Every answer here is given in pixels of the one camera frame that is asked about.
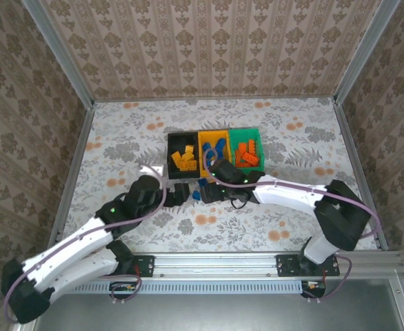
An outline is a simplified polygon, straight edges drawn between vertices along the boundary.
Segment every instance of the green bin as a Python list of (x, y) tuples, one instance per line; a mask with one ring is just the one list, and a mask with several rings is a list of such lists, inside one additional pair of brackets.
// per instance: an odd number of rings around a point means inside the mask
[(232, 153), (232, 163), (235, 166), (236, 164), (236, 150), (239, 149), (239, 143), (247, 143), (247, 152), (248, 152), (248, 141), (250, 139), (256, 142), (256, 155), (260, 159), (257, 167), (252, 168), (239, 168), (245, 174), (249, 174), (253, 170), (263, 171), (265, 167), (265, 155), (263, 153), (262, 141), (260, 140), (259, 129), (232, 129), (228, 130), (230, 135), (230, 145), (231, 145), (231, 153)]

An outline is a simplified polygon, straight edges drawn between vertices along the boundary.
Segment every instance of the orange bin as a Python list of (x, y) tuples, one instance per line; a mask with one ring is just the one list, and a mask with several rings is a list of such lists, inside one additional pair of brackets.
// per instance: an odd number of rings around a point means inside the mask
[(213, 130), (213, 131), (199, 131), (198, 132), (198, 140), (199, 140), (199, 165), (201, 170), (201, 177), (208, 177), (208, 173), (203, 168), (203, 150), (202, 145), (204, 143), (210, 143), (211, 147), (215, 148), (217, 141), (220, 138), (225, 138), (227, 143), (223, 148), (223, 158), (227, 159), (229, 162), (232, 162), (232, 153), (230, 147), (230, 136), (228, 134), (228, 130)]

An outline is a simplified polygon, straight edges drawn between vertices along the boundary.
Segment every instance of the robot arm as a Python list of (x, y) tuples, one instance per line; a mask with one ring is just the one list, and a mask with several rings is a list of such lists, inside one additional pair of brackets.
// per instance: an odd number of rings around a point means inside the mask
[(230, 188), (211, 183), (201, 190), (203, 202), (238, 199), (242, 202), (271, 203), (299, 210), (316, 218), (321, 233), (312, 237), (303, 246), (299, 257), (301, 263), (304, 262), (305, 268), (321, 265), (339, 250), (354, 250), (370, 219), (366, 211), (351, 203), (319, 194), (323, 191), (329, 192), (361, 203), (361, 200), (342, 181), (333, 180), (329, 185), (307, 185), (283, 181), (259, 171), (251, 171), (247, 176), (225, 159), (216, 160), (210, 166), (210, 171), (217, 179), (229, 184), (263, 182), (272, 184), (251, 188)]
[[(104, 227), (138, 219), (157, 209), (162, 200), (162, 184), (149, 170), (142, 169), (141, 174), (129, 192), (104, 204), (86, 224), (63, 241), (22, 263), (13, 259), (4, 265), (3, 295), (19, 277), (37, 266), (18, 283), (8, 302), (19, 323), (36, 319), (60, 296), (86, 281), (109, 274), (129, 273), (133, 254), (116, 239), (140, 222), (109, 230)], [(175, 184), (174, 192), (167, 191), (164, 204), (167, 207), (182, 205), (190, 195), (188, 184)], [(43, 263), (45, 257), (55, 251), (58, 253)]]

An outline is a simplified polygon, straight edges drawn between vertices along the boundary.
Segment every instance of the cable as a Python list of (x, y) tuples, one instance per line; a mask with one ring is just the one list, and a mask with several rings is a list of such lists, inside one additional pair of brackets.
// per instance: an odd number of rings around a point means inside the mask
[(339, 283), (339, 285), (336, 287), (335, 290), (333, 290), (332, 292), (330, 292), (329, 294), (321, 297), (321, 298), (317, 298), (315, 295), (313, 295), (312, 293), (303, 290), (304, 293), (306, 293), (307, 295), (309, 295), (310, 297), (312, 297), (313, 299), (316, 299), (317, 302), (320, 302), (321, 300), (325, 300), (325, 299), (329, 299), (330, 297), (333, 297), (338, 290), (340, 290), (341, 286), (343, 286), (343, 284), (346, 282), (347, 278), (349, 277), (349, 274), (351, 273), (352, 270), (352, 261), (349, 257), (344, 257), (343, 255), (340, 254), (335, 254), (335, 256), (339, 259), (343, 259), (346, 260), (349, 263), (349, 267), (347, 267), (347, 272), (345, 274), (345, 276), (343, 277), (343, 279), (341, 280), (341, 282)]
[(139, 271), (139, 266), (138, 266), (137, 264), (134, 265), (134, 269), (136, 270), (136, 275), (137, 275), (138, 277), (140, 277), (140, 276), (141, 276), (141, 272)]
[(251, 184), (229, 184), (229, 183), (225, 183), (224, 181), (221, 181), (220, 179), (217, 179), (216, 177), (213, 176), (213, 174), (210, 172), (210, 170), (208, 169), (208, 165), (207, 165), (207, 154), (209, 151), (213, 151), (215, 157), (217, 158), (217, 151), (214, 148), (208, 148), (204, 153), (203, 153), (203, 167), (205, 168), (205, 171), (208, 173), (208, 176), (216, 181), (217, 183), (226, 186), (227, 188), (252, 188), (254, 186), (262, 186), (262, 185), (275, 185), (275, 186), (283, 186), (284, 188), (292, 188), (295, 190), (302, 190), (305, 192), (311, 192), (311, 193), (317, 193), (317, 194), (322, 194), (324, 196), (327, 196), (329, 198), (333, 198), (336, 200), (340, 200), (343, 202), (347, 202), (347, 203), (351, 203), (352, 205), (355, 205), (356, 207), (359, 207), (361, 209), (363, 209), (364, 211), (366, 211), (367, 213), (369, 213), (372, 217), (374, 217), (375, 219), (375, 226), (372, 229), (371, 232), (368, 232), (366, 234), (362, 234), (360, 236), (360, 238), (366, 238), (369, 236), (372, 236), (373, 234), (375, 234), (379, 229), (381, 229), (381, 221), (379, 216), (377, 215), (377, 213), (375, 213), (374, 211), (372, 211), (369, 207), (367, 207), (366, 205), (359, 203), (358, 201), (355, 201), (353, 199), (347, 198), (347, 197), (342, 197), (341, 195), (337, 195), (337, 194), (333, 194), (333, 193), (329, 193), (327, 191), (323, 191), (323, 190), (316, 190), (314, 188), (308, 188), (305, 186), (301, 186), (301, 185), (296, 185), (293, 183), (286, 183), (284, 181), (261, 181), (258, 183), (251, 183)]
[(248, 203), (248, 201), (245, 201), (245, 202), (243, 203), (243, 205), (241, 205), (240, 207), (236, 207), (236, 205), (234, 204), (234, 199), (230, 199), (230, 201), (231, 201), (231, 205), (233, 206), (234, 209), (242, 209), (242, 208), (245, 207), (246, 204)]
[(107, 276), (107, 277), (100, 277), (100, 278), (112, 279), (112, 278), (121, 278), (121, 277), (136, 278), (137, 279), (137, 286), (134, 289), (133, 293), (129, 294), (126, 299), (117, 299), (117, 298), (114, 297), (114, 291), (117, 288), (124, 288), (124, 287), (126, 288), (127, 284), (124, 284), (124, 283), (114, 284), (114, 286), (112, 287), (112, 291), (110, 293), (110, 297), (113, 299), (113, 303), (116, 303), (116, 302), (125, 303), (126, 301), (132, 300), (138, 294), (138, 292), (139, 292), (139, 290), (141, 289), (141, 286), (142, 286), (142, 279), (137, 274), (118, 274), (118, 275), (114, 275), (114, 276)]
[(325, 287), (326, 287), (326, 270), (325, 269), (323, 269), (323, 279), (321, 281), (325, 284)]
[(18, 284), (20, 284), (31, 272), (38, 270), (45, 262), (47, 262), (49, 259), (51, 259), (54, 255), (58, 254), (60, 251), (66, 249), (69, 245), (73, 244), (75, 241), (77, 240), (82, 240), (85, 236), (96, 232), (96, 231), (100, 231), (100, 230), (110, 230), (113, 228), (117, 228), (119, 226), (124, 226), (124, 225), (128, 225), (128, 224), (133, 224), (133, 223), (139, 223), (142, 222), (144, 219), (150, 218), (151, 216), (153, 216), (154, 214), (156, 214), (162, 207), (163, 204), (165, 203), (165, 198), (167, 196), (167, 188), (165, 186), (165, 182), (163, 181), (161, 175), (152, 167), (146, 165), (147, 168), (151, 169), (151, 171), (153, 171), (154, 176), (156, 177), (156, 179), (159, 181), (159, 183), (162, 183), (162, 200), (159, 203), (158, 207), (151, 213), (149, 213), (148, 215), (139, 217), (137, 219), (129, 219), (126, 221), (121, 221), (118, 223), (113, 223), (113, 224), (107, 224), (107, 225), (103, 225), (103, 226), (98, 226), (96, 228), (90, 229), (88, 231), (85, 231), (83, 234), (81, 234), (80, 236), (77, 236), (71, 240), (69, 240), (68, 242), (64, 243), (63, 245), (59, 246), (56, 250), (54, 250), (53, 252), (51, 252), (50, 254), (47, 254), (46, 256), (44, 256), (44, 258), (42, 258), (42, 260), (39, 263), (34, 264), (29, 270), (25, 271), (20, 277), (17, 278), (17, 280), (10, 286), (8, 292), (6, 293), (5, 297), (4, 297), (4, 302), (3, 302), (3, 315), (4, 318), (9, 321), (10, 323), (13, 324), (17, 324), (18, 321), (12, 319), (9, 314), (8, 314), (8, 303), (10, 300), (10, 296), (12, 295), (12, 293), (14, 292), (15, 288), (18, 286)]

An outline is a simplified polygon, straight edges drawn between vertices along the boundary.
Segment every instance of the black bin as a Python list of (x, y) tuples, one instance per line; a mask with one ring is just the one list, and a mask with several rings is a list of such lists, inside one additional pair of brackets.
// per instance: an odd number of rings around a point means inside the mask
[[(180, 171), (174, 164), (172, 154), (179, 152), (181, 156), (185, 153), (185, 146), (193, 145), (193, 155), (196, 160), (196, 171)], [(199, 178), (199, 145), (197, 132), (178, 132), (168, 134), (167, 166), (169, 179)]]

